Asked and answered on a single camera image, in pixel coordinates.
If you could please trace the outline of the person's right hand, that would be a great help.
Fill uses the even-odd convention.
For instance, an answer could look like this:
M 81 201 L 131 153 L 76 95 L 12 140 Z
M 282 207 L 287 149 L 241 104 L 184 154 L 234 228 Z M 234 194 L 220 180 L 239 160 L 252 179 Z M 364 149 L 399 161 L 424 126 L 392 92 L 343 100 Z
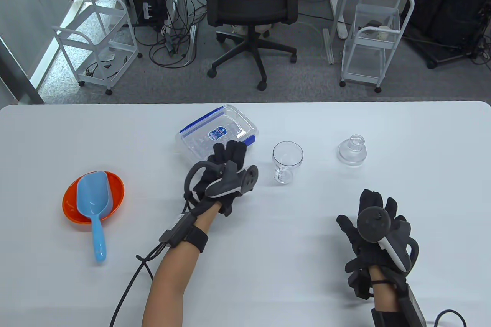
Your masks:
M 336 219 L 355 253 L 355 258 L 345 265 L 348 283 L 357 297 L 373 297 L 373 281 L 369 268 L 377 266 L 386 281 L 395 286 L 398 295 L 408 294 L 407 275 L 418 256 L 419 245 L 410 236 L 412 227 L 403 215 L 398 215 L 397 202 L 375 191 L 363 190 L 359 200 L 356 225 L 345 215 Z

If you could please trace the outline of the person's left hand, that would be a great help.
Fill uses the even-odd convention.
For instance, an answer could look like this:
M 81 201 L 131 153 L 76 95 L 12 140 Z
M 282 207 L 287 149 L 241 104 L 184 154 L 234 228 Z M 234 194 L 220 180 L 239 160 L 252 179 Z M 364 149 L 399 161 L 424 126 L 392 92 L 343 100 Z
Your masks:
M 235 162 L 237 169 L 240 170 L 244 166 L 244 157 L 247 152 L 247 145 L 244 142 L 228 141 L 226 145 L 216 143 L 213 146 L 213 154 L 207 159 L 208 162 L 221 165 L 228 161 Z M 218 180 L 218 176 L 214 171 L 205 169 L 200 181 L 194 186 L 193 191 L 198 196 L 200 201 L 205 197 L 206 188 L 214 181 Z M 232 202 L 236 197 L 240 197 L 239 193 L 231 193 L 214 199 L 220 203 L 219 213 L 225 217 L 232 213 Z

